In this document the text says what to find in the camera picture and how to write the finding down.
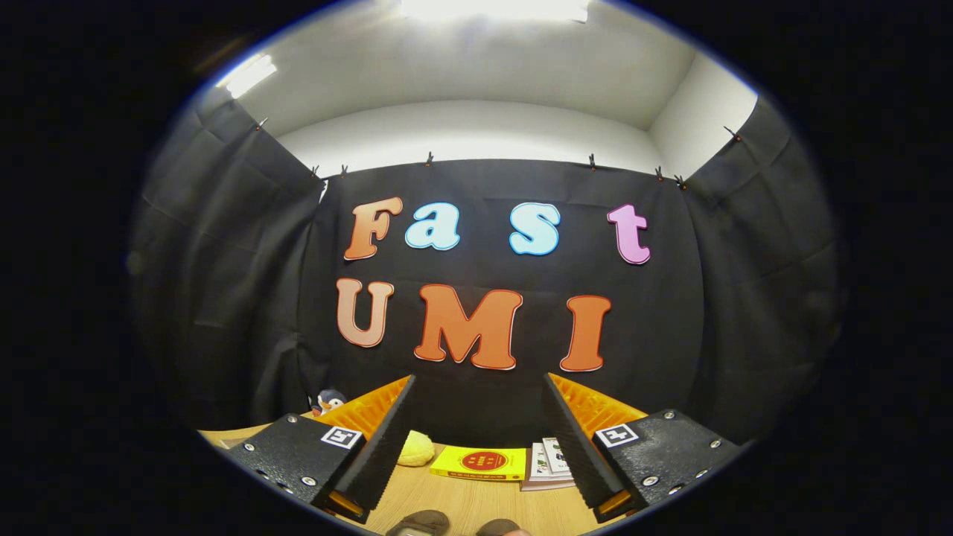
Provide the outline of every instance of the clip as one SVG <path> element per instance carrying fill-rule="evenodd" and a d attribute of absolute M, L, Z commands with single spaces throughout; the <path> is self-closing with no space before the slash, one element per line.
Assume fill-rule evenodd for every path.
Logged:
<path fill-rule="evenodd" d="M 739 136 L 739 135 L 737 135 L 737 134 L 731 132 L 731 129 L 729 129 L 728 127 L 722 127 L 722 128 L 723 128 L 724 130 L 728 131 L 728 133 L 730 133 L 732 136 L 735 137 L 734 141 L 741 141 L 741 136 Z"/>

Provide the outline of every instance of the book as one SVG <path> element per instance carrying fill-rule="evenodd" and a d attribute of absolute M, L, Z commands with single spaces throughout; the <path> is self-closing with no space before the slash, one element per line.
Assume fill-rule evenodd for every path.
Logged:
<path fill-rule="evenodd" d="M 430 472 L 461 479 L 518 482 L 526 478 L 526 449 L 447 445 L 431 464 Z"/>
<path fill-rule="evenodd" d="M 533 443 L 526 463 L 526 479 L 519 483 L 519 491 L 559 489 L 576 485 L 573 475 L 553 474 L 543 443 Z"/>
<path fill-rule="evenodd" d="M 556 438 L 543 438 L 542 446 L 546 451 L 546 460 L 549 462 L 549 470 L 554 476 L 569 476 L 572 474 L 569 471 L 569 465 L 566 463 L 566 459 L 562 456 L 562 448 L 559 447 L 559 442 L 556 441 Z"/>

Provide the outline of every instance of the orange letter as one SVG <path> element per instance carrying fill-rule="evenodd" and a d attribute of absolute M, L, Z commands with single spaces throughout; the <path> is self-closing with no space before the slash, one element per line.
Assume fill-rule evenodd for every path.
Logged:
<path fill-rule="evenodd" d="M 598 344 L 602 338 L 602 317 L 612 302 L 599 296 L 576 296 L 566 301 L 573 312 L 573 339 L 569 354 L 559 362 L 566 372 L 590 372 L 602 368 Z"/>
<path fill-rule="evenodd" d="M 467 318 L 456 291 L 447 285 L 424 285 L 420 297 L 427 302 L 423 341 L 414 355 L 426 361 L 443 361 L 440 334 L 447 341 L 454 361 L 461 362 L 479 339 L 479 350 L 471 363 L 479 368 L 510 370 L 517 360 L 510 355 L 513 318 L 523 304 L 523 296 L 511 290 L 492 290 Z"/>
<path fill-rule="evenodd" d="M 378 240 L 383 240 L 387 236 L 387 227 L 391 224 L 390 216 L 377 213 L 391 213 L 397 216 L 403 208 L 404 203 L 400 197 L 356 206 L 352 212 L 356 216 L 355 230 L 351 235 L 351 247 L 344 252 L 344 260 L 373 257 L 377 253 L 377 246 L 371 243 L 371 235 Z"/>
<path fill-rule="evenodd" d="M 355 305 L 360 281 L 341 278 L 337 280 L 337 329 L 351 344 L 370 348 L 384 339 L 387 317 L 387 299 L 394 293 L 391 283 L 373 282 L 367 285 L 371 293 L 371 325 L 367 330 L 358 329 L 355 322 Z"/>

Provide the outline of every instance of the letter m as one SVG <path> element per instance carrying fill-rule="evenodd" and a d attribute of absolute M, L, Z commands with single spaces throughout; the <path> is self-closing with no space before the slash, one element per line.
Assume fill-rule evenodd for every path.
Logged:
<path fill-rule="evenodd" d="M 447 285 L 424 285 L 420 297 L 427 303 L 423 340 L 414 355 L 426 361 L 443 361 L 440 336 L 447 341 L 455 362 L 466 359 L 479 340 L 471 363 L 479 368 L 510 370 L 517 360 L 510 353 L 513 319 L 523 304 L 523 296 L 510 290 L 492 290 L 467 318 L 456 291 Z"/>

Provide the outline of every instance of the red circle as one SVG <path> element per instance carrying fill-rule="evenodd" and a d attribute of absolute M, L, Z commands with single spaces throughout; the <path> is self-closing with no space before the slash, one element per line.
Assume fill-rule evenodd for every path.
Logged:
<path fill-rule="evenodd" d="M 506 456 L 492 450 L 480 450 L 467 454 L 460 463 L 471 471 L 492 471 L 506 465 Z"/>

